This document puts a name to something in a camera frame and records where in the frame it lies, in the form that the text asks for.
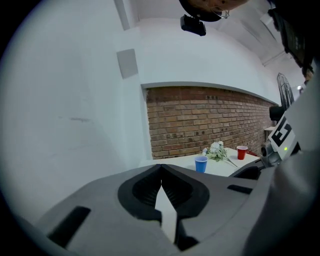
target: white table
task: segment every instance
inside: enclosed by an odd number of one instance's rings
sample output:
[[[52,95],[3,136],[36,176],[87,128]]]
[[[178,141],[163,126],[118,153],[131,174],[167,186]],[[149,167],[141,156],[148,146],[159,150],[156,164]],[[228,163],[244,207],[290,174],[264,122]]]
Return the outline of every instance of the white table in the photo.
[[[249,164],[251,162],[254,162],[259,159],[259,157],[246,154],[244,160],[238,160],[238,152],[237,150],[234,150],[232,148],[225,147],[227,156],[229,159],[238,167],[236,168],[232,163],[220,160],[219,162],[216,162],[213,159],[209,159],[206,168],[205,173],[206,174],[213,174],[213,175],[219,175],[219,176],[225,176],[228,177],[231,174],[233,174],[236,170],[239,168],[245,166],[246,164]],[[180,166],[183,168],[196,170],[196,164],[195,164],[195,157],[198,156],[195,155],[188,155],[188,156],[181,156],[181,157],[174,157],[174,158],[168,158],[168,159],[155,159],[155,160],[146,160],[142,161],[140,163],[140,167],[143,166],[151,166],[156,164],[168,164],[168,165],[175,165]]]
[[[259,157],[246,154],[244,160],[238,160],[238,152],[236,150],[228,147],[226,147],[225,149],[227,151],[227,156],[229,157],[229,159],[235,165],[237,165],[238,168],[241,168],[246,164],[249,164],[259,159]],[[174,157],[174,158],[168,158],[168,159],[146,160],[140,163],[140,167],[156,165],[156,164],[168,164],[168,165],[176,165],[183,168],[188,168],[191,170],[196,170],[196,164],[195,164],[196,156],[198,155],[181,156],[181,157]],[[205,173],[227,177],[233,174],[235,171],[237,171],[238,168],[236,168],[233,164],[225,160],[216,162],[215,160],[210,159],[206,164]],[[161,211],[161,214],[162,214],[162,223],[161,223],[162,231],[168,237],[168,239],[172,243],[174,243],[175,234],[176,234],[176,224],[177,224],[177,212],[172,206],[172,204],[170,203],[162,186],[156,197],[155,208],[158,211]]]

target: white wall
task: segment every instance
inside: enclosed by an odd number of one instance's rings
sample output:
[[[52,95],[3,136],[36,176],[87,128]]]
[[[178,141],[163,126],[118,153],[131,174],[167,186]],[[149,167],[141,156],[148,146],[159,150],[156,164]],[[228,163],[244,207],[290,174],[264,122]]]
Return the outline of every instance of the white wall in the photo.
[[[86,183],[138,166],[124,152],[113,42],[122,30],[111,0],[52,0],[10,44],[0,74],[1,188],[31,223]]]
[[[231,37],[207,27],[206,36],[180,28],[178,19],[142,19],[138,62],[142,84],[199,82],[223,85],[280,103],[276,77]]]

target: camera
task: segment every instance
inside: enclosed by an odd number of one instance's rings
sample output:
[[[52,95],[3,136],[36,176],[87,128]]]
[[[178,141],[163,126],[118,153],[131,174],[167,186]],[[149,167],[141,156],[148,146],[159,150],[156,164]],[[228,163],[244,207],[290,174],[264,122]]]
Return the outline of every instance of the camera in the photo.
[[[182,30],[197,34],[201,37],[205,36],[207,33],[205,24],[202,21],[193,17],[188,17],[187,15],[180,18],[180,25]]]

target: ceiling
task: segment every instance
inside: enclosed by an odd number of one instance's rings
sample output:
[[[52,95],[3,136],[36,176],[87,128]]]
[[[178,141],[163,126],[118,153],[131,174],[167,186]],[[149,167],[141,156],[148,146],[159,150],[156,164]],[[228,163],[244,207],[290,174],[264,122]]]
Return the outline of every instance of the ceiling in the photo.
[[[139,19],[172,18],[179,19],[186,14],[179,0],[135,0]],[[250,0],[230,11],[228,19],[205,22],[206,26],[226,33],[250,51],[254,52],[264,64],[281,56],[284,48],[277,42],[267,27],[260,21],[268,12],[267,0]]]

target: fan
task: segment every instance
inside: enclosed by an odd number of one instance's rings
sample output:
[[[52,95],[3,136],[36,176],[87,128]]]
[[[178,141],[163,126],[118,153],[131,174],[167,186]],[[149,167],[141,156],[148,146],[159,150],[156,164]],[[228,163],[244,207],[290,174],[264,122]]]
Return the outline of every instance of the fan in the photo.
[[[279,122],[285,111],[295,100],[287,78],[283,74],[279,73],[276,80],[280,91],[281,106],[271,106],[269,108],[269,114],[272,121]]]

